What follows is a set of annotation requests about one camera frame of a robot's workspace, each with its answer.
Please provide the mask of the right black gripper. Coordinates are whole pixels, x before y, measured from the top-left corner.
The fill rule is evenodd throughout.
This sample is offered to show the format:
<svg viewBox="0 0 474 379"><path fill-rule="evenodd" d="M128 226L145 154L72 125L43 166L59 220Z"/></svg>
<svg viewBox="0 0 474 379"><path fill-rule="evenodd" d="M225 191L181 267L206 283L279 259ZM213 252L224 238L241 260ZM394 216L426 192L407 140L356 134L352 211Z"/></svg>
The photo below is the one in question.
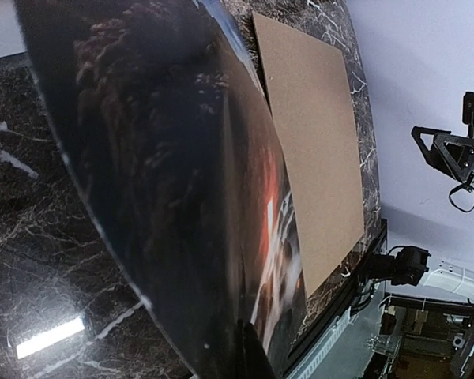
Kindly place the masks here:
<svg viewBox="0 0 474 379"><path fill-rule="evenodd" d="M421 137L424 134L433 137L429 148ZM474 139L422 126L414 126L411 135L429 166L462 183L464 190L474 192Z"/></svg>

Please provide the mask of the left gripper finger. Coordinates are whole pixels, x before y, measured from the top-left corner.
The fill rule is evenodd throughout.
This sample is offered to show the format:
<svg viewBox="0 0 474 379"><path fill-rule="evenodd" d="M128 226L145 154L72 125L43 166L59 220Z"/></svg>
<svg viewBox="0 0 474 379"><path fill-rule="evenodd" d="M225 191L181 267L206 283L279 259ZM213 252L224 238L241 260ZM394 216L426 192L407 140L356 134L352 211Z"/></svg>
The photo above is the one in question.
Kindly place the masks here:
<svg viewBox="0 0 474 379"><path fill-rule="evenodd" d="M276 379L254 326L242 319L236 328L236 377L238 379Z"/></svg>

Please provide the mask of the brown backing board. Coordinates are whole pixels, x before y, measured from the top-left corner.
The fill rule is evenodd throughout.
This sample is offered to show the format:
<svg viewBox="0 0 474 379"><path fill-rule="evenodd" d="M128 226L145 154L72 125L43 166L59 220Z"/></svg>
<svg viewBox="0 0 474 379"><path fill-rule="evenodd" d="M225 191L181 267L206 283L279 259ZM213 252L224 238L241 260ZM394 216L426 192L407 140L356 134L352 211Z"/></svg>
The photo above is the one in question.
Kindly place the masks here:
<svg viewBox="0 0 474 379"><path fill-rule="evenodd" d="M312 295L364 234L358 137L344 58L339 49L259 13L253 21Z"/></svg>

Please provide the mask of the sunset landscape photo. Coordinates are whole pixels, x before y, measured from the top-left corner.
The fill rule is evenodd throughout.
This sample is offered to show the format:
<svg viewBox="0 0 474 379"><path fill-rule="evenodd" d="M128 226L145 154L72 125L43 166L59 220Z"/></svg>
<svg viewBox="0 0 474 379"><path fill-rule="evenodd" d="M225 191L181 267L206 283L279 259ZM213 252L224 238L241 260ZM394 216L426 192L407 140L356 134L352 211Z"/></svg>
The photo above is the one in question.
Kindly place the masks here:
<svg viewBox="0 0 474 379"><path fill-rule="evenodd" d="M284 154L219 1L17 1L62 159L101 238L199 378L250 322L277 378L306 310Z"/></svg>

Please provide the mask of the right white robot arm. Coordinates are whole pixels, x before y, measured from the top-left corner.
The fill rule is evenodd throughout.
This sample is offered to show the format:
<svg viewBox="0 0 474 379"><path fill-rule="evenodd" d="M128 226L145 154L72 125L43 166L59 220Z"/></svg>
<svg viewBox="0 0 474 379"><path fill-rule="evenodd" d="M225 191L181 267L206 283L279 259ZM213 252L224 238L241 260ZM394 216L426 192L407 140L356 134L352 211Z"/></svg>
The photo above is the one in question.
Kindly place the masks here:
<svg viewBox="0 0 474 379"><path fill-rule="evenodd" d="M450 131L415 126L412 138L426 163L458 182L448 194L452 206L463 213L474 210L474 124L468 136ZM375 283L388 281L393 286L435 287L459 295L474 304L474 271L435 260L418 246L395 246L390 252L373 256L366 277Z"/></svg>

